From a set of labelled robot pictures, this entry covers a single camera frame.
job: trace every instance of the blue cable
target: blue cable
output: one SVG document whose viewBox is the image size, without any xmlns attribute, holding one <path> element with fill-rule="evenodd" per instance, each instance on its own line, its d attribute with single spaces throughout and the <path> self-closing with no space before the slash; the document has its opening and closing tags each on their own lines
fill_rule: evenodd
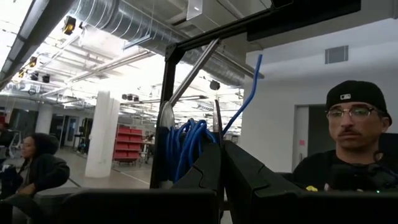
<svg viewBox="0 0 398 224">
<path fill-rule="evenodd" d="M 253 99 L 257 88 L 257 80 L 259 76 L 260 66 L 262 61 L 262 55 L 259 55 L 257 60 L 256 69 L 254 71 L 254 80 L 252 90 L 242 107 L 236 112 L 232 119 L 228 122 L 227 126 L 223 130 L 223 135 L 226 134 L 228 129 L 234 123 L 236 118 L 242 113 L 247 107 L 250 101 Z M 185 139 L 180 142 L 182 134 L 185 133 Z M 173 183 L 176 183 L 181 177 L 183 177 L 188 169 L 195 163 L 195 156 L 202 154 L 201 140 L 203 137 L 207 137 L 213 143 L 217 143 L 217 138 L 207 130 L 207 124 L 205 120 L 199 120 L 195 122 L 192 118 L 183 124 L 180 128 L 170 128 L 170 131 L 166 137 L 166 160 L 168 178 Z"/>
<path fill-rule="evenodd" d="M 251 92 L 250 95 L 248 96 L 248 98 L 246 99 L 246 101 L 243 103 L 242 107 L 240 107 L 240 109 L 238 109 L 238 111 L 236 112 L 236 114 L 230 119 L 230 121 L 228 122 L 228 124 L 225 126 L 224 130 L 223 130 L 223 135 L 226 134 L 226 132 L 228 131 L 228 129 L 231 127 L 231 125 L 234 123 L 234 121 L 236 120 L 236 118 L 243 112 L 244 109 L 246 109 L 246 107 L 248 106 L 248 104 L 251 102 L 251 100 L 254 97 L 254 94 L 256 93 L 256 89 L 257 89 L 257 81 L 259 78 L 259 73 L 260 73 L 260 67 L 261 67 L 261 61 L 262 61 L 262 55 L 260 54 L 258 59 L 257 59 L 257 65 L 256 65 L 256 69 L 254 71 L 254 78 L 253 78 L 253 85 L 251 88 Z"/>
</svg>

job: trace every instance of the floor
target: floor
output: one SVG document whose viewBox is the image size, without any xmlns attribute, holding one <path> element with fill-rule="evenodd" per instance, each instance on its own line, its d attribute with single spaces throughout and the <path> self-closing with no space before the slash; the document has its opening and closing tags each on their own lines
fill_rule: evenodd
<svg viewBox="0 0 398 224">
<path fill-rule="evenodd" d="M 86 156 L 73 152 L 71 149 L 60 149 L 57 157 L 64 159 L 70 167 L 70 180 L 62 187 L 90 187 L 90 188 L 112 188 L 112 189 L 148 189 L 150 182 L 151 164 L 141 166 L 115 164 L 111 175 L 107 178 L 93 179 L 85 177 Z M 19 167 L 22 160 L 10 159 L 7 164 L 15 164 Z M 231 222 L 229 212 L 224 213 L 222 224 Z"/>
</svg>

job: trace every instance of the black metal frame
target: black metal frame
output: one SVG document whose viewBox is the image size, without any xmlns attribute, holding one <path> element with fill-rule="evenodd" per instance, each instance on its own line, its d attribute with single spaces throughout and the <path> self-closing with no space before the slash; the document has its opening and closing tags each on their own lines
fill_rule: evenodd
<svg viewBox="0 0 398 224">
<path fill-rule="evenodd" d="M 175 68 L 185 52 L 207 45 L 215 39 L 223 40 L 247 32 L 247 40 L 253 41 L 360 10 L 361 0 L 294 0 L 293 4 L 280 9 L 267 9 L 191 39 L 184 40 L 183 42 L 167 46 L 165 51 L 162 94 L 160 97 L 160 113 L 156 127 L 156 147 L 160 145 L 158 144 L 158 134 L 160 133 L 162 107 L 164 102 L 169 101 L 173 95 Z M 163 167 L 160 167 L 161 165 L 157 164 L 160 159 L 163 158 L 159 158 L 157 153 L 155 153 L 152 165 L 151 188 L 159 188 L 160 180 L 158 179 L 158 173 L 163 169 Z"/>
</svg>

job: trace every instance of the doorway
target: doorway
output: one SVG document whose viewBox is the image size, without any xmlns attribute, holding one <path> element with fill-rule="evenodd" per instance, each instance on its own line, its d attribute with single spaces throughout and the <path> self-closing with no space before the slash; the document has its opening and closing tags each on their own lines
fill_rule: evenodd
<svg viewBox="0 0 398 224">
<path fill-rule="evenodd" d="M 73 146 L 73 138 L 77 133 L 79 117 L 70 116 L 67 123 L 67 131 L 65 136 L 65 146 Z"/>
<path fill-rule="evenodd" d="M 325 105 L 313 105 L 309 107 L 308 156 L 336 148 L 335 141 L 330 137 L 329 122 L 326 117 L 325 107 Z"/>
<path fill-rule="evenodd" d="M 325 105 L 296 106 L 292 170 L 307 156 L 334 150 Z"/>
<path fill-rule="evenodd" d="M 294 110 L 292 171 L 308 154 L 308 106 L 296 106 Z"/>
<path fill-rule="evenodd" d="M 50 134 L 57 137 L 60 141 L 60 147 L 65 143 L 65 133 L 67 131 L 67 126 L 65 125 L 66 118 L 68 116 L 62 114 L 53 114 L 51 120 Z"/>
</svg>

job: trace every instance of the black baseball cap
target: black baseball cap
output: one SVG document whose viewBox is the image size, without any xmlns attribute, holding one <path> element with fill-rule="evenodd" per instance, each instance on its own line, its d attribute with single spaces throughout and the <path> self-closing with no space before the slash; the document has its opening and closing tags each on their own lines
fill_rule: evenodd
<svg viewBox="0 0 398 224">
<path fill-rule="evenodd" d="M 342 82 L 329 91 L 326 97 L 326 109 L 329 110 L 334 105 L 348 102 L 369 103 L 382 111 L 390 119 L 390 125 L 392 124 L 383 92 L 376 84 L 354 80 Z"/>
</svg>

